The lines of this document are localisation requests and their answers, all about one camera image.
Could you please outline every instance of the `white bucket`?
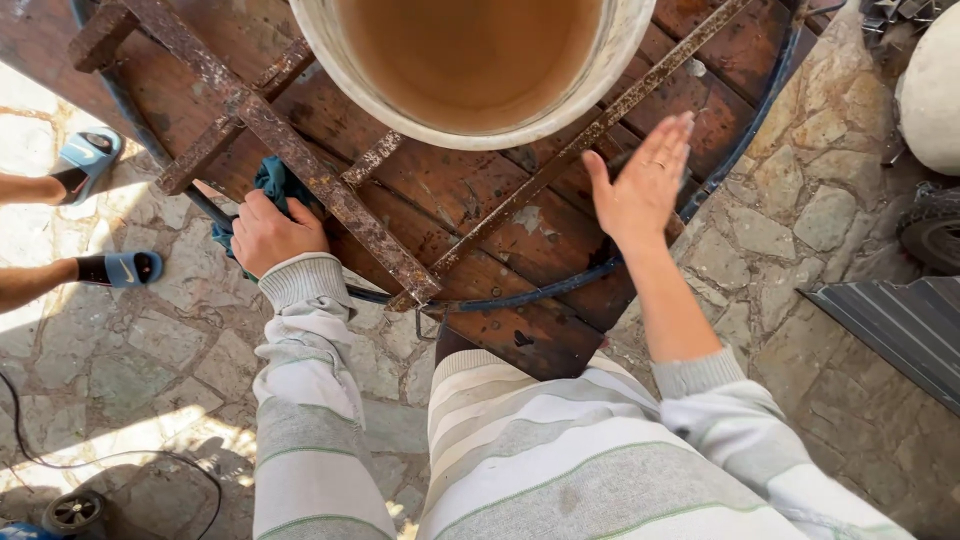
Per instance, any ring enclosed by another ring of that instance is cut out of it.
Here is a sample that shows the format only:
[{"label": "white bucket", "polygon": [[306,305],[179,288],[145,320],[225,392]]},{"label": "white bucket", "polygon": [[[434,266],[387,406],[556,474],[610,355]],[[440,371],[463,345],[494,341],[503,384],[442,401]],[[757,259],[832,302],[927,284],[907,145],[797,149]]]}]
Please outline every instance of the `white bucket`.
[{"label": "white bucket", "polygon": [[338,23],[334,0],[291,0],[294,16],[333,82],[363,110],[417,140],[456,150],[512,148],[552,135],[582,116],[610,90],[650,24],[655,0],[604,0],[600,31],[587,63],[552,105],[502,133],[462,135],[425,126],[391,107],[362,75]]}]

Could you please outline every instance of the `left hand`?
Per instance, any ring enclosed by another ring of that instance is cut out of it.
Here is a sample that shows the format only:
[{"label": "left hand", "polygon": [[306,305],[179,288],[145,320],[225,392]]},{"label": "left hand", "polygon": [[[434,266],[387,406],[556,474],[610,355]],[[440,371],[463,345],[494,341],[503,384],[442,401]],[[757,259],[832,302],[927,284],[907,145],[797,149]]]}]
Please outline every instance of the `left hand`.
[{"label": "left hand", "polygon": [[251,191],[245,199],[240,217],[233,220],[230,247],[240,264],[258,279],[297,255],[330,253],[323,224],[297,199],[287,198],[292,220],[280,213],[263,189]]}]

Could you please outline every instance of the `black wheel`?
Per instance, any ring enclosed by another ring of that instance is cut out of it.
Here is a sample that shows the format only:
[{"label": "black wheel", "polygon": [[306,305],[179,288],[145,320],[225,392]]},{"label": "black wheel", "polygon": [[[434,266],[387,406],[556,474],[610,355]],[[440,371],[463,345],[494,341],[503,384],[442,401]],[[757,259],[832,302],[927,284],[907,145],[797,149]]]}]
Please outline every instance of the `black wheel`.
[{"label": "black wheel", "polygon": [[104,497],[95,491],[70,493],[47,506],[40,524],[51,534],[80,534],[100,521],[105,505]]},{"label": "black wheel", "polygon": [[927,195],[907,209],[897,237],[910,255],[945,274],[960,275],[960,188]]}]

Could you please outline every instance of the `rag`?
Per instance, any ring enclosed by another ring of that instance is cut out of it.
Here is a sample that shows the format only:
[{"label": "rag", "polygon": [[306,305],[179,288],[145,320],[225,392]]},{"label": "rag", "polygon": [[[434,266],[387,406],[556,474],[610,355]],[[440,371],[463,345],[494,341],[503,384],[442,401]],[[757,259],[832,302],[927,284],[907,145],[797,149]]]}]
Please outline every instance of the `rag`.
[{"label": "rag", "polygon": [[[310,193],[310,190],[297,178],[297,175],[288,169],[277,156],[270,156],[260,162],[260,170],[256,171],[256,176],[253,177],[253,187],[263,189],[263,194],[273,201],[277,209],[287,217],[290,217],[287,197],[297,199],[305,207],[313,210],[314,213],[319,213],[318,210],[322,210],[324,207],[320,200],[313,193]],[[236,260],[236,257],[233,256],[233,250],[230,248],[232,238],[233,232],[224,231],[217,224],[213,225],[213,241],[227,248],[227,257]],[[252,282],[259,281],[253,274],[247,272],[246,268],[244,272]]]}]

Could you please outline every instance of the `foot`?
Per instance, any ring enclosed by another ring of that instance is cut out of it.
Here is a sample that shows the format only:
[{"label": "foot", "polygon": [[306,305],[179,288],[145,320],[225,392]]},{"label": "foot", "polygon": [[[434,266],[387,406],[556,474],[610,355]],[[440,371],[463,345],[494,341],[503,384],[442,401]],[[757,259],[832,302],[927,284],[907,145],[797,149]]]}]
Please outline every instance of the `foot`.
[{"label": "foot", "polygon": [[77,281],[107,287],[133,287],[155,282],[163,261],[154,252],[77,257]]},{"label": "foot", "polygon": [[123,139],[110,128],[91,128],[72,135],[60,149],[50,172],[62,186],[57,205],[79,205],[120,155]]}]

